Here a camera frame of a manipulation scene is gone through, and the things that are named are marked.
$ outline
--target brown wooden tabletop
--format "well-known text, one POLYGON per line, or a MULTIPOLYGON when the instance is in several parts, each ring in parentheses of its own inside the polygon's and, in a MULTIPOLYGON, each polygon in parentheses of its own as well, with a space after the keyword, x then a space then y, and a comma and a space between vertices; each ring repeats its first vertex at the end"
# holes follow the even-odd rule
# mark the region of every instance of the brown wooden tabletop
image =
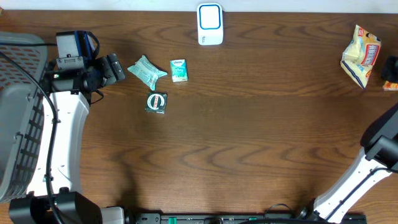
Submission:
MULTIPOLYGON (((197 41, 194 12, 4 11, 0 30, 36 34, 90 30, 100 55, 116 53, 126 79, 103 89, 83 133, 84 195, 100 207, 165 213, 264 212, 306 205, 356 157, 367 126, 398 102, 379 75, 398 55, 398 16, 224 13, 224 42, 197 41), (366 90, 339 62, 358 24, 382 47, 366 90), (149 88, 127 71, 141 55, 168 72, 156 90, 165 114, 146 113, 149 88), (189 81, 173 83, 170 60, 189 81)), ((49 58, 57 57, 55 48, 49 58)), ((369 223, 398 223, 398 177, 351 209, 369 223)), ((8 204, 0 222, 9 223, 8 204)))

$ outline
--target chip bag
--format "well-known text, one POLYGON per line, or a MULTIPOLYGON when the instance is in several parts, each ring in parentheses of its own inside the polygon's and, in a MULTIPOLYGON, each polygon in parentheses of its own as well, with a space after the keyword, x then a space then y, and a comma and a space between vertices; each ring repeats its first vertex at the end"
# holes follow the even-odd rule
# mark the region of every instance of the chip bag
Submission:
POLYGON ((380 39, 356 25, 354 37, 343 52, 340 65, 362 89, 368 84, 380 47, 380 39))

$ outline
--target white background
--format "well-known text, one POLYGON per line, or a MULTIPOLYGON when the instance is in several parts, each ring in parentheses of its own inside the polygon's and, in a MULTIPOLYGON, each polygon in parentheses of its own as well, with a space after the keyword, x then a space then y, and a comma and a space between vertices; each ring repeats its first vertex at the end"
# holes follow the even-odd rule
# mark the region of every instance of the white background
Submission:
MULTIPOLYGON (((0 0, 3 9, 196 11, 198 0, 0 0)), ((398 13, 398 0, 218 0, 236 12, 398 13)))

